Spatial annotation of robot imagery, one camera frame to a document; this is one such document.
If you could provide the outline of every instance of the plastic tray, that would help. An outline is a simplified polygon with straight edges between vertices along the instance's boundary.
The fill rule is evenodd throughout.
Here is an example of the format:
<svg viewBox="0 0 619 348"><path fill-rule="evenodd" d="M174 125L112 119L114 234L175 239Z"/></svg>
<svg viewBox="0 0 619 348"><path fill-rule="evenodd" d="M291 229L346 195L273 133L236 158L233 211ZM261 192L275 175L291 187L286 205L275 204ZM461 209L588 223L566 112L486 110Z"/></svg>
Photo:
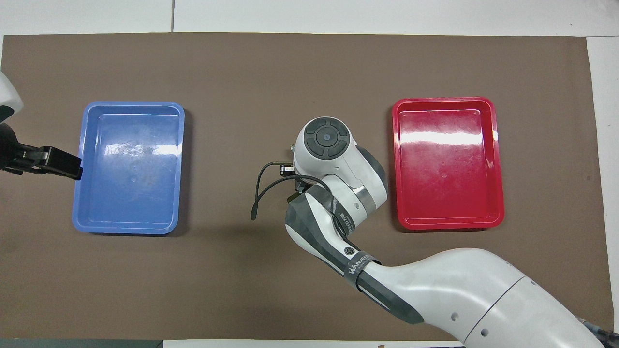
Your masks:
<svg viewBox="0 0 619 348"><path fill-rule="evenodd" d="M72 220L83 232L161 235L178 222L184 110L94 102L84 110Z"/></svg>
<svg viewBox="0 0 619 348"><path fill-rule="evenodd" d="M489 228L504 217L495 108L481 97L392 110L397 215L409 230Z"/></svg>

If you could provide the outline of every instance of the brown mat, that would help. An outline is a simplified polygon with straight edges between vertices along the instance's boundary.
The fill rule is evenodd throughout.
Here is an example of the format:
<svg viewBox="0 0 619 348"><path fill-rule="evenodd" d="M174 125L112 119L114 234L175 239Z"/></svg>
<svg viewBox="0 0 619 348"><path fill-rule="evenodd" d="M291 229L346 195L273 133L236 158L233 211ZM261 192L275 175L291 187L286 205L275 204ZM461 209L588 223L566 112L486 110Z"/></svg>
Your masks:
<svg viewBox="0 0 619 348"><path fill-rule="evenodd" d="M71 180L0 173L2 337L450 339L393 318L297 247L283 226L292 184L265 196L257 221L249 211L258 170L290 159L311 118L344 120L393 176L391 106L472 95L496 106L504 222L403 233L392 200L352 241L385 265L488 249L573 313L612 326L584 38L19 36L4 39L2 70L26 104L8 124L30 145L77 153L95 100L187 111L181 221L166 238L80 233Z"/></svg>

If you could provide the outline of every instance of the circular button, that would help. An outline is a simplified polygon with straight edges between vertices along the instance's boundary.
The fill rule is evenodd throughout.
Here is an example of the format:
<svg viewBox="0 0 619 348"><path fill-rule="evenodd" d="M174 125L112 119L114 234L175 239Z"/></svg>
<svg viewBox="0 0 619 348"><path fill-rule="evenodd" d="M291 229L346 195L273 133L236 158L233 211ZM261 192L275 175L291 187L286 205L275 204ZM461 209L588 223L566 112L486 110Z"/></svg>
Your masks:
<svg viewBox="0 0 619 348"><path fill-rule="evenodd" d="M324 147L333 146L337 142L337 131L333 127L322 127L316 133L316 141Z"/></svg>

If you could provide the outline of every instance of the red tray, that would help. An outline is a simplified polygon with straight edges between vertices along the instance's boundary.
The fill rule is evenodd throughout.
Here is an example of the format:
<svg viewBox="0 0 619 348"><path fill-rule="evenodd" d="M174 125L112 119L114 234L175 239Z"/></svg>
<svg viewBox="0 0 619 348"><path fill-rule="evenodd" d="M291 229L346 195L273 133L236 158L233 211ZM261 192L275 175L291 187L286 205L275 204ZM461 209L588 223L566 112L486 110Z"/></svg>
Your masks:
<svg viewBox="0 0 619 348"><path fill-rule="evenodd" d="M504 217L495 107L402 99L392 111L397 216L409 230L489 228Z"/></svg>

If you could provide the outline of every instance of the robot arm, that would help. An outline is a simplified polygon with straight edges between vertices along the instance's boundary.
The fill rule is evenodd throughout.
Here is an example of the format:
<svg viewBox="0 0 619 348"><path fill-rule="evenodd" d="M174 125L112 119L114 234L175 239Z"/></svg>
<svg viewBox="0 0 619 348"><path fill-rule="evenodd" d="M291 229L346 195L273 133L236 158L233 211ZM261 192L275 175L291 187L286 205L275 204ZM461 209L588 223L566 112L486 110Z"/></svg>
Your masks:
<svg viewBox="0 0 619 348"><path fill-rule="evenodd" d="M51 146L21 144L13 129L4 123L24 107L9 79L0 72L0 170L21 175L23 172L55 174L79 180L82 160Z"/></svg>
<svg viewBox="0 0 619 348"><path fill-rule="evenodd" d="M439 327L470 348L602 347L563 305L498 256L449 250L398 267L380 265L347 236L387 198L380 164L335 118L302 129L293 165L314 185L290 202L292 239L353 287L408 323Z"/></svg>
<svg viewBox="0 0 619 348"><path fill-rule="evenodd" d="M0 123L24 107L22 99L9 79L0 72Z"/></svg>

